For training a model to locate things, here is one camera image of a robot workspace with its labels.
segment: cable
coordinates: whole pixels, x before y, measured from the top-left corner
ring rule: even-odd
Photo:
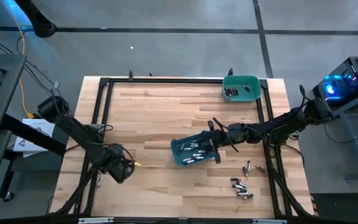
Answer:
[[[294,151],[296,151],[297,153],[299,153],[299,155],[301,155],[302,157],[302,164],[303,164],[303,168],[305,168],[305,158],[303,157],[303,154],[301,151],[297,150],[295,147],[289,146],[287,144],[282,144],[283,146],[289,147],[290,149],[293,149]]]
[[[13,16],[13,14],[11,13],[11,11],[9,10],[9,8],[6,6],[6,4],[4,3],[3,0],[0,0],[0,2],[2,3],[2,5],[5,7],[6,11],[9,13],[9,15],[11,15],[13,21],[16,23],[17,28],[19,29],[20,35],[22,36],[22,42],[23,42],[23,47],[22,47],[22,55],[25,54],[25,39],[24,39],[24,35],[22,32],[22,29],[19,26],[19,23],[17,23],[16,18]]]
[[[327,137],[328,137],[329,139],[331,139],[332,141],[336,142],[336,143],[349,143],[349,142],[352,142],[352,141],[358,139],[358,137],[355,137],[354,139],[348,140],[348,141],[337,141],[337,140],[333,139],[333,138],[328,134],[327,128],[326,128],[326,124],[324,124],[324,131],[325,131]]]
[[[27,32],[27,31],[30,31],[30,30],[33,30],[33,29],[26,29],[25,31],[23,31],[23,35]],[[21,39],[21,36],[17,39],[16,41],[16,50],[21,54],[22,52],[20,52],[19,50],[19,41]]]
[[[51,196],[48,200],[48,204],[47,204],[47,211],[45,212],[46,215],[48,215],[48,212],[49,212],[49,207],[51,206],[50,202],[52,201],[53,199],[53,196]]]

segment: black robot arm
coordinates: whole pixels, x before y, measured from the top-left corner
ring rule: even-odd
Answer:
[[[262,141],[263,144],[266,144],[266,147],[264,147],[266,150],[265,154],[270,155],[270,148],[279,146],[285,142],[291,133],[296,131],[300,132],[309,124],[319,125],[331,120],[331,110],[324,100],[310,100],[306,102],[305,105],[306,108],[304,111],[300,107],[293,108],[289,112],[262,124],[235,123],[226,127],[216,118],[213,118],[220,129],[210,131],[208,133],[208,138],[212,140],[215,147],[230,145],[237,152],[238,150],[234,146],[235,144],[243,142],[257,144]],[[311,217],[311,215],[296,201],[287,185],[280,178],[271,159],[267,159],[266,166],[269,175],[274,178],[298,216]]]

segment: wooden table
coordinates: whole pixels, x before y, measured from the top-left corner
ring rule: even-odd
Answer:
[[[83,124],[91,122],[99,78],[84,78],[75,113]],[[284,81],[268,79],[268,85],[274,116],[289,111]],[[208,130],[207,120],[212,117],[223,124],[259,122],[256,103],[224,103],[221,85],[115,83],[107,122],[114,130],[106,133],[104,142],[123,144],[142,166],[123,184],[103,175],[104,182],[94,195],[92,216],[273,218],[267,173],[254,168],[266,167],[261,144],[238,144],[239,153],[222,147],[220,164],[211,159],[185,168],[175,165],[170,141]],[[67,147],[75,144],[69,140]],[[288,144],[298,148],[295,141],[288,140]],[[84,154],[80,147],[65,154],[51,212],[58,210],[78,185]],[[301,157],[283,146],[282,159],[288,188],[313,214]],[[248,160],[252,169],[249,177],[244,177],[241,167]],[[230,177],[240,177],[254,198],[244,201],[236,197]],[[85,192],[82,207],[88,189]],[[285,212],[282,193],[277,193]]]

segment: gray floor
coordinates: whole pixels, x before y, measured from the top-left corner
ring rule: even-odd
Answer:
[[[252,0],[34,2],[59,27],[257,29]],[[259,5],[265,29],[358,30],[358,0],[259,0]],[[29,24],[14,13],[21,25]],[[13,25],[0,5],[0,26]],[[0,31],[0,42],[14,50],[18,36]],[[235,75],[266,77],[258,34],[61,32],[40,39],[28,32],[26,38],[29,61],[59,81],[73,110],[85,75],[127,75],[131,69],[135,75],[223,77],[232,67]],[[358,56],[358,35],[266,35],[266,40],[273,75],[284,78],[291,106],[300,104],[299,84],[311,90],[347,57]],[[27,73],[22,80],[27,107],[36,111],[47,96]],[[18,88],[8,112],[24,117]],[[349,139],[335,123],[328,129],[336,139]],[[322,126],[308,127],[299,143],[311,192],[358,192],[358,181],[347,184],[343,178],[358,170],[349,145],[330,141]],[[0,201],[0,218],[44,214],[57,177],[17,174],[11,185],[16,198]]]

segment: teal bin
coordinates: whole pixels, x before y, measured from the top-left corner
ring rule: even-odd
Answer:
[[[172,140],[171,141],[171,150],[172,150],[172,155],[173,155],[173,159],[175,160],[175,163],[178,164],[179,166],[190,166],[192,164],[196,164],[196,163],[206,161],[208,159],[213,158],[214,157],[213,148],[212,147],[207,147],[207,146],[200,147],[199,149],[194,150],[194,151],[180,152],[180,148],[181,148],[182,144],[187,145],[187,144],[190,144],[193,141],[205,142],[208,139],[207,134],[208,134],[208,131],[202,131],[199,134],[195,134],[195,135],[189,136],[187,138],[183,138],[183,139],[179,139],[179,140],[176,140],[176,139]],[[197,154],[198,150],[207,151],[207,153],[203,154],[204,159],[196,160],[192,164],[185,164],[183,162],[184,159],[191,158],[191,157],[193,157],[193,154]]]
[[[250,92],[244,88],[244,85],[250,89]],[[231,97],[226,96],[224,89],[230,88],[237,88],[239,94]],[[258,78],[254,76],[226,76],[223,78],[222,94],[226,103],[250,103],[260,97],[260,83]]]

